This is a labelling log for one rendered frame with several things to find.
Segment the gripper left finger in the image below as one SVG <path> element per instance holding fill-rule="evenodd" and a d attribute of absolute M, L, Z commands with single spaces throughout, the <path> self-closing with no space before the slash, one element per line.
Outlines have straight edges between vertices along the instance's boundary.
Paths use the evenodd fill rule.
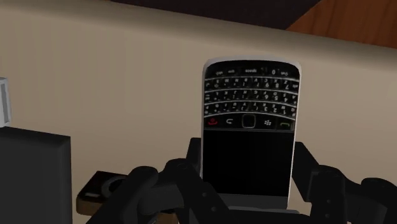
<path fill-rule="evenodd" d="M 133 169 L 89 224 L 151 224 L 163 210 L 183 210 L 198 224 L 231 224 L 231 212 L 214 188 L 199 176 L 201 139 L 190 139 L 185 158 L 168 161 L 162 172 L 154 167 Z"/>

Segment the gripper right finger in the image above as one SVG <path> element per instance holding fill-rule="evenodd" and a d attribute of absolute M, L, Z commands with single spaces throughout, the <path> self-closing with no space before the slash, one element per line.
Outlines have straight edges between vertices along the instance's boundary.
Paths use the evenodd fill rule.
<path fill-rule="evenodd" d="M 348 179 L 319 164 L 302 142 L 295 143 L 292 178 L 315 224 L 397 224 L 397 186 L 382 178 Z"/>

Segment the black keypad phone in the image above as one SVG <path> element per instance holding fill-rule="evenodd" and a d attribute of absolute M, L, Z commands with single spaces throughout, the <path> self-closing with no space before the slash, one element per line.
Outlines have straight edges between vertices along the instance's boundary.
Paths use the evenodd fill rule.
<path fill-rule="evenodd" d="M 267 55 L 208 60 L 200 177 L 230 209 L 286 209 L 302 68 Z"/>

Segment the small brown black box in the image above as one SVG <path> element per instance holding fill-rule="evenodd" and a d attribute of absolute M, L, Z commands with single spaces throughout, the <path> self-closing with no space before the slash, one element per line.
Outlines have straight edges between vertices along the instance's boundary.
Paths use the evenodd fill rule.
<path fill-rule="evenodd" d="M 112 172 L 97 171 L 76 197 L 76 212 L 92 216 L 127 176 Z"/>

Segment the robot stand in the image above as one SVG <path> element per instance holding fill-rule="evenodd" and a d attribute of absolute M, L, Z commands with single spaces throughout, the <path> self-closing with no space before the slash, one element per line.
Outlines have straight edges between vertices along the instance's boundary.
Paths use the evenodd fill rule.
<path fill-rule="evenodd" d="M 73 224 L 69 136 L 0 128 L 0 224 Z"/>

